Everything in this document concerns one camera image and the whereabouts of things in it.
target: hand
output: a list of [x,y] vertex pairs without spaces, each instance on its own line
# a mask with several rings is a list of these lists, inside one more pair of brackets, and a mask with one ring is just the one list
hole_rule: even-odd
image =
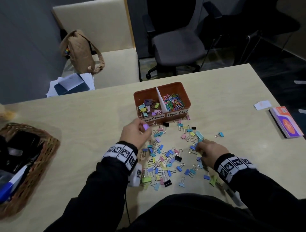
[[145,122],[137,118],[123,127],[120,141],[131,143],[139,150],[152,134],[152,128],[144,131],[143,124]]
[[196,151],[202,154],[202,162],[214,169],[215,162],[223,154],[229,153],[228,149],[216,142],[204,139],[196,146]]

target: person's left hand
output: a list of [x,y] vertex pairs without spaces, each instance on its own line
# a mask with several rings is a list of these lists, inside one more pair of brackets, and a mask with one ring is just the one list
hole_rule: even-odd
[[139,150],[152,134],[152,128],[144,131],[143,124],[145,122],[137,118],[123,127],[120,141],[131,143]]

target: black jacket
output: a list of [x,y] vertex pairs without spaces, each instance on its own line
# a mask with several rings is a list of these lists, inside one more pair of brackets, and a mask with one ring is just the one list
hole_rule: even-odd
[[[132,144],[120,143],[138,153]],[[222,155],[215,164],[215,170],[232,156]],[[115,231],[123,214],[127,184],[125,165],[116,158],[103,158],[97,163],[96,171],[89,175],[79,196],[71,199],[63,215],[45,231]],[[304,202],[256,169],[239,171],[229,186],[240,193],[251,214],[215,197],[175,194],[156,203],[125,230],[303,230],[306,219]]]

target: brown bag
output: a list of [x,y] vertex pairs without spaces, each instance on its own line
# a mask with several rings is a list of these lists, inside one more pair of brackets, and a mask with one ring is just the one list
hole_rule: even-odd
[[92,44],[99,57],[100,64],[95,68],[95,61],[92,58],[89,43],[81,30],[70,32],[60,44],[62,56],[66,56],[65,50],[69,46],[70,61],[77,73],[92,73],[96,74],[105,67],[105,62],[101,52]]

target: person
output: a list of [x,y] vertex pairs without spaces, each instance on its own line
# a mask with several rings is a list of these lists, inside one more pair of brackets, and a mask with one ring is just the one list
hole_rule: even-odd
[[[123,153],[138,153],[150,138],[151,128],[144,131],[145,122],[135,119],[122,130],[120,141],[106,154],[121,147]],[[202,161],[218,171],[224,161],[237,157],[224,146],[204,140],[196,150]],[[63,215],[48,226],[50,231],[115,231],[123,214],[124,195],[131,170],[127,163],[108,155],[89,175],[77,198],[71,199]],[[249,166],[241,166],[227,182],[240,193],[249,210],[235,208],[212,196],[184,193],[167,196],[136,218],[125,231],[296,231],[302,230],[306,218],[305,204],[275,181]]]

